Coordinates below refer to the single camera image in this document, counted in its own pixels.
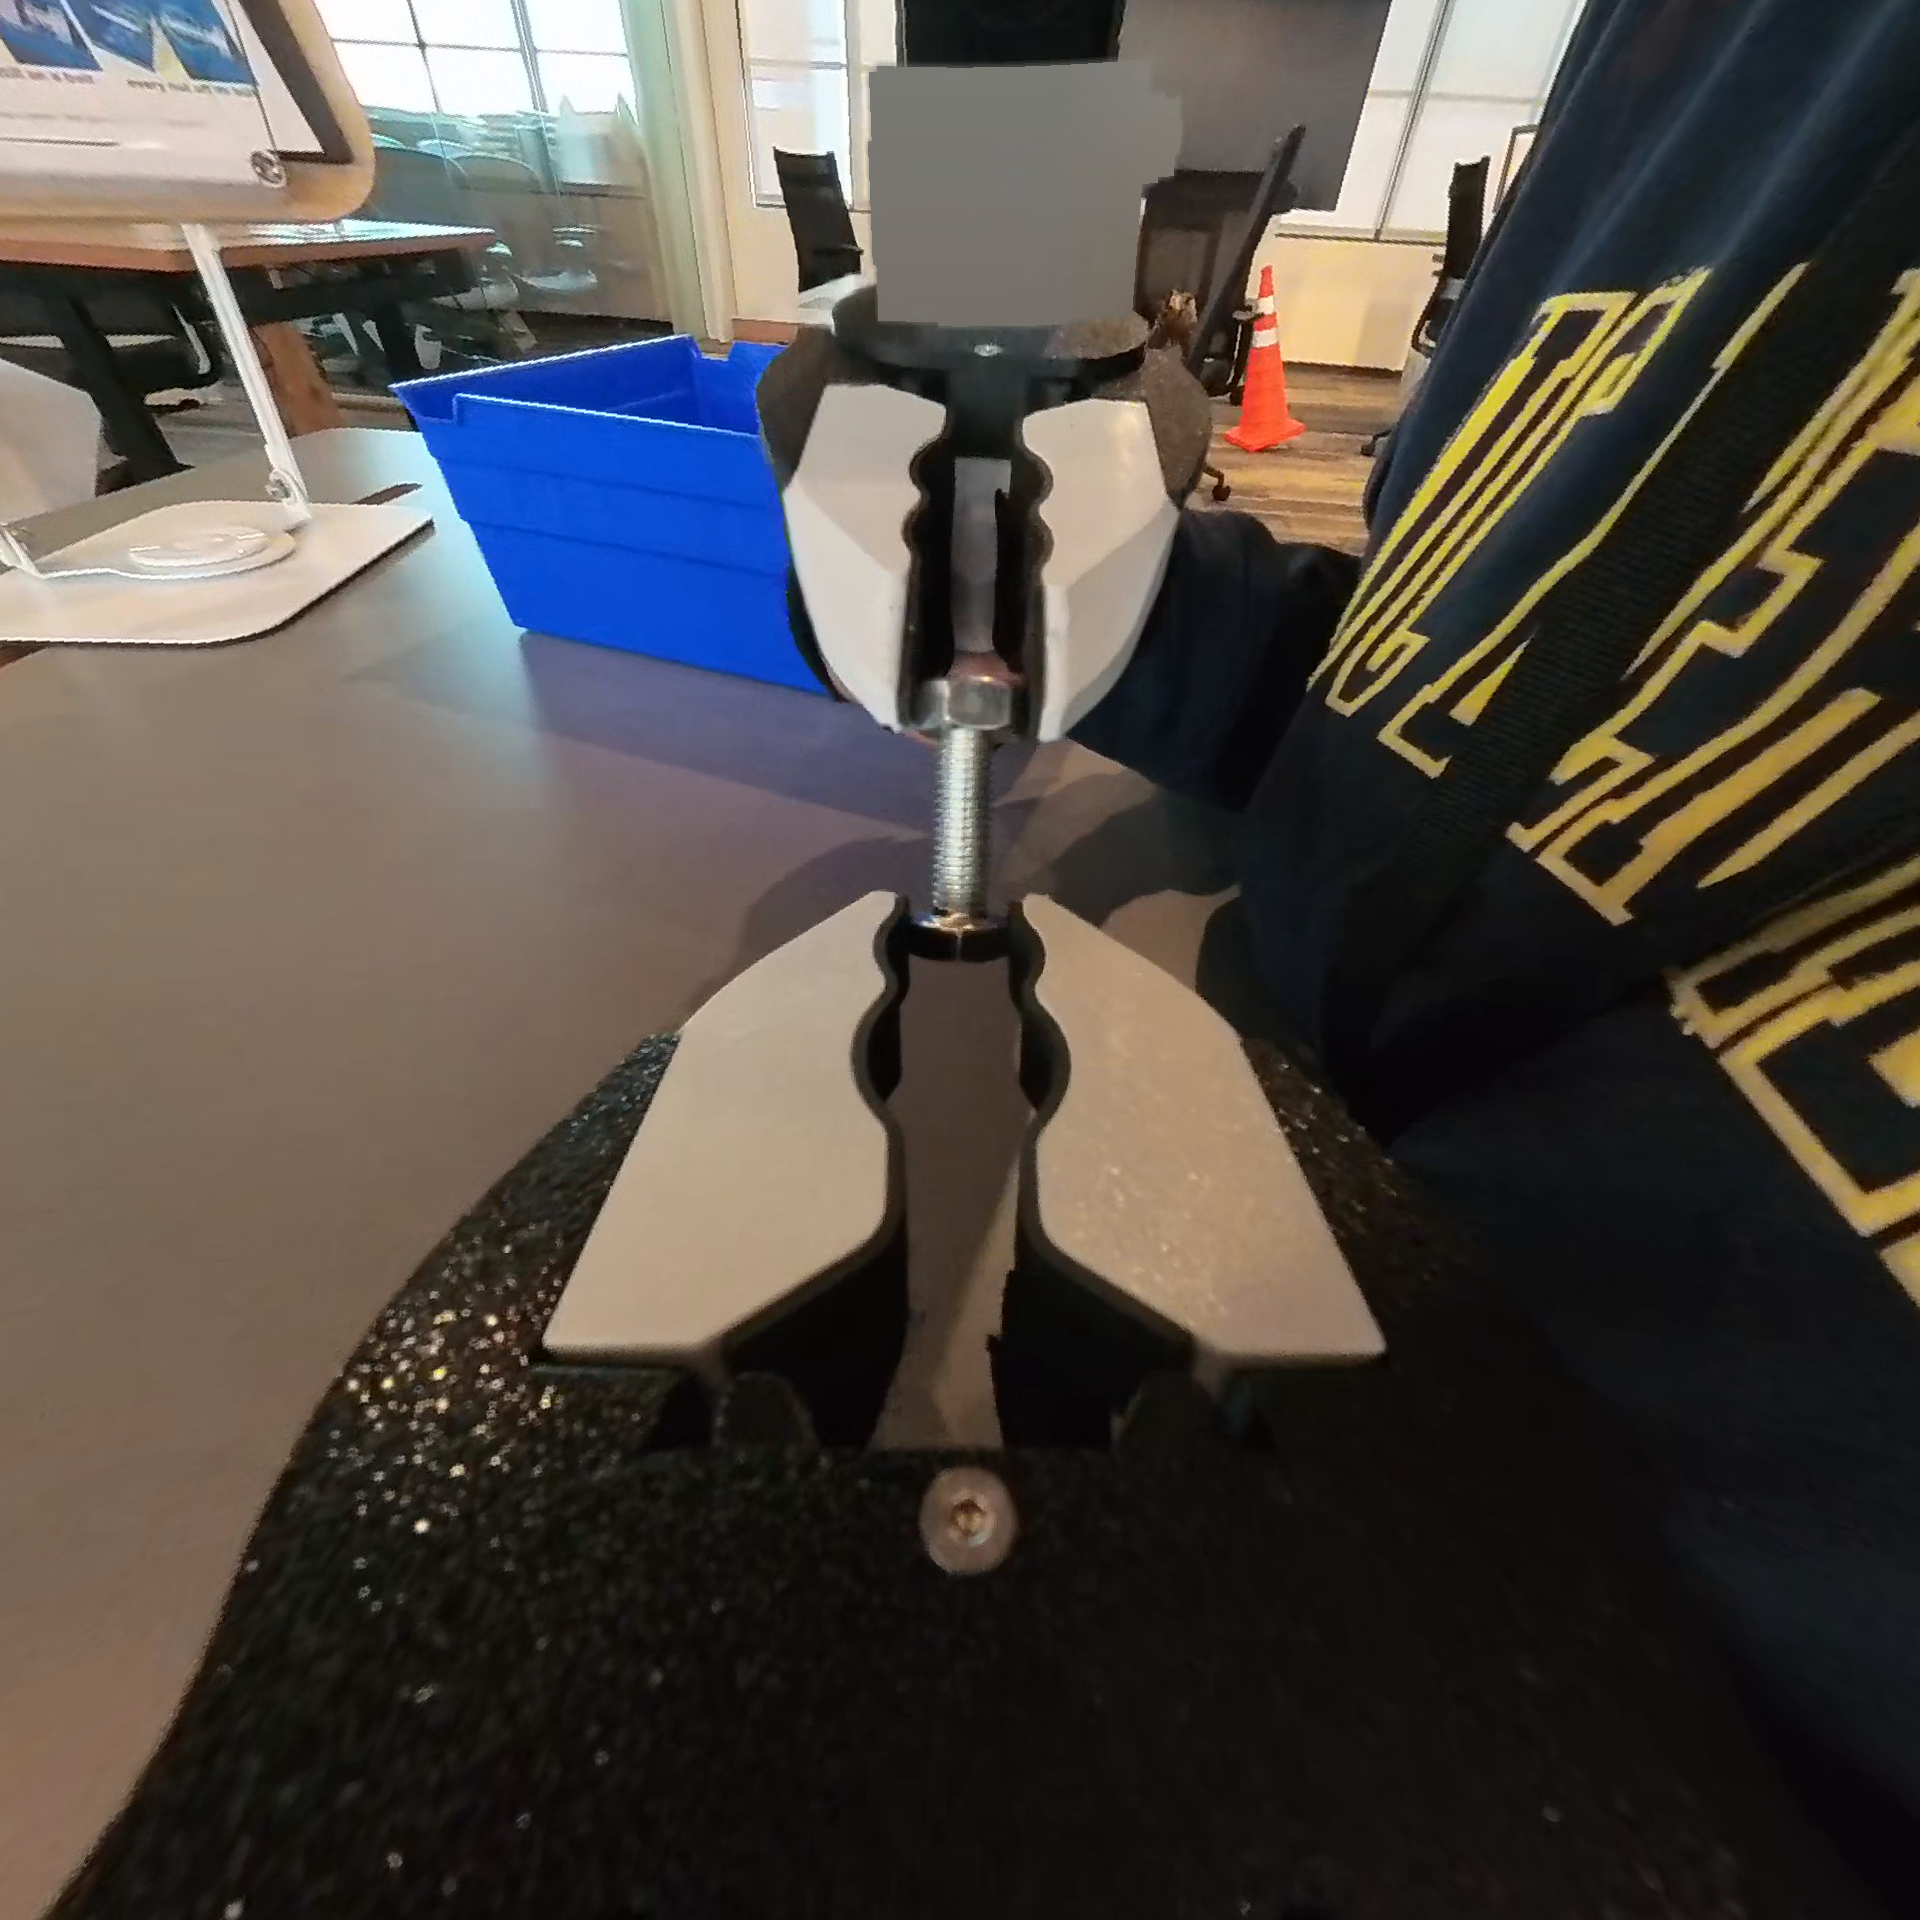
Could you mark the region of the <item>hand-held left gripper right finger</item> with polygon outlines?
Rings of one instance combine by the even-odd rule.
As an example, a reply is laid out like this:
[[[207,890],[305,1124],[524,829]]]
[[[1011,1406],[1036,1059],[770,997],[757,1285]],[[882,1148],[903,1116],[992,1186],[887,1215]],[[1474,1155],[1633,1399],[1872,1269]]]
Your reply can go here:
[[[1386,1334],[1239,1034],[1049,895],[1019,902],[1019,1250],[1132,1370],[1365,1364]]]

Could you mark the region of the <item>wooden desk black legs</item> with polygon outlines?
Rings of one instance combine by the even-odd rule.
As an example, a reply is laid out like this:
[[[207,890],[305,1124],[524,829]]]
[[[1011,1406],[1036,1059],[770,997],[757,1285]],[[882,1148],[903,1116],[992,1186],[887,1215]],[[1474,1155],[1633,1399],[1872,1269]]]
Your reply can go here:
[[[296,437],[343,422],[341,405],[303,319],[368,319],[387,385],[425,372],[410,316],[477,285],[477,259],[496,244],[487,226],[394,223],[242,223],[213,234],[245,332],[271,374],[280,419]],[[180,230],[156,223],[25,223],[5,234],[5,305],[18,307],[29,334],[52,335],[83,390],[96,399],[106,441],[133,482],[183,470],[151,398],[114,357],[91,305],[108,295],[167,307],[207,319],[210,307]]]

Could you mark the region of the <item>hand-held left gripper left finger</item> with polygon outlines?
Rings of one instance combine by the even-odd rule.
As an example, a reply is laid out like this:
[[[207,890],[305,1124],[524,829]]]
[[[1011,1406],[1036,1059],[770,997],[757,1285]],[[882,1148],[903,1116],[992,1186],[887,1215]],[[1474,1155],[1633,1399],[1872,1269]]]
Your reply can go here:
[[[905,900],[872,892],[737,973],[672,1059],[545,1327],[563,1362],[720,1379],[901,1219],[874,1041]]]

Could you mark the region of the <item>blue plastic bin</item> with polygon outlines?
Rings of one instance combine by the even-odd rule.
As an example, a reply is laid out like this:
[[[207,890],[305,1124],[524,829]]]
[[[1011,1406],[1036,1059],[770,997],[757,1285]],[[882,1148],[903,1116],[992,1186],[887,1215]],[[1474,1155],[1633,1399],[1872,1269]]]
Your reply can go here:
[[[617,342],[394,388],[529,634],[807,694],[761,446],[768,342]]]

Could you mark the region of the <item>orange traffic cone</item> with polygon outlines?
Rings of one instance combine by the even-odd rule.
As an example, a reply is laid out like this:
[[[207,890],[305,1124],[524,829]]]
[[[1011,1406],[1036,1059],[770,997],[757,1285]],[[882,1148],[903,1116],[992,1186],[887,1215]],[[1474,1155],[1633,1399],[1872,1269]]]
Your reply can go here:
[[[1307,429],[1289,406],[1288,367],[1281,350],[1276,271],[1271,266],[1263,266],[1248,346],[1239,419],[1228,433],[1228,444],[1243,452],[1269,452],[1295,444]]]

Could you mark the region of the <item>white paper bag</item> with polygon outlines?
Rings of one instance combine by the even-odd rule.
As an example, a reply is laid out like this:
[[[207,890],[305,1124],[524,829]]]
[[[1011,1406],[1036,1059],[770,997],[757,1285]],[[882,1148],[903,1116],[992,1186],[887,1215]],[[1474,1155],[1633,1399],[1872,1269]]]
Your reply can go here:
[[[84,390],[2,361],[2,523],[96,498],[104,446]]]

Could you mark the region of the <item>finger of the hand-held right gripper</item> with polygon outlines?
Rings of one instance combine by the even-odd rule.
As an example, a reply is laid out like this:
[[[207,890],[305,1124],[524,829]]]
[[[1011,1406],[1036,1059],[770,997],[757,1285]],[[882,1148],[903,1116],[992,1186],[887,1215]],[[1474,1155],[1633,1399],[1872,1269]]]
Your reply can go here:
[[[1177,518],[1140,399],[1019,419],[997,493],[1000,739],[1060,740],[1116,690],[1162,597]]]
[[[811,677],[896,735],[928,733],[928,683],[946,657],[946,409],[887,385],[823,388],[781,485],[786,622]]]

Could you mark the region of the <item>dark wall screen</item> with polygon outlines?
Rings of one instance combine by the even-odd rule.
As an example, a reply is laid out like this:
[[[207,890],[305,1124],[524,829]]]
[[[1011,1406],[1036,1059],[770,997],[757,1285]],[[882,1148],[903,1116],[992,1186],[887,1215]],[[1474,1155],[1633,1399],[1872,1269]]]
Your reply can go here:
[[[1260,177],[1303,129],[1296,207],[1331,210],[1354,156],[1387,3],[1128,3],[1119,55],[1181,107],[1181,174]]]

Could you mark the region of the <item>silver bolt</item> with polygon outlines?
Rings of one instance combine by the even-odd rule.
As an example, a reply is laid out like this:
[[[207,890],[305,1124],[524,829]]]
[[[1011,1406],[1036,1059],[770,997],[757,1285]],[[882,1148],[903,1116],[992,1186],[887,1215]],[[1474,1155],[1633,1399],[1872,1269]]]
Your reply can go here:
[[[992,756],[1025,735],[1025,679],[960,657],[920,687],[915,735],[936,753],[928,908],[989,915]]]

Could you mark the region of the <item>black office chair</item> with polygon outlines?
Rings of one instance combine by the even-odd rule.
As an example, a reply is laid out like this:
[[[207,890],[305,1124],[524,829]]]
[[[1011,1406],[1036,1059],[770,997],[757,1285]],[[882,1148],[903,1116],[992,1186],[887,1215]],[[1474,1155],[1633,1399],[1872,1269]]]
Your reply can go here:
[[[1455,166],[1448,189],[1448,230],[1439,259],[1436,281],[1410,335],[1410,361],[1429,363],[1440,346],[1465,278],[1481,247],[1485,189],[1492,157],[1479,156]]]
[[[1136,313],[1215,399],[1241,396],[1258,305],[1245,289],[1266,229],[1301,199],[1306,138],[1289,129],[1260,177],[1180,169],[1143,191]]]
[[[857,278],[865,253],[853,229],[837,156],[833,151],[775,148],[785,217],[791,230],[801,293]]]

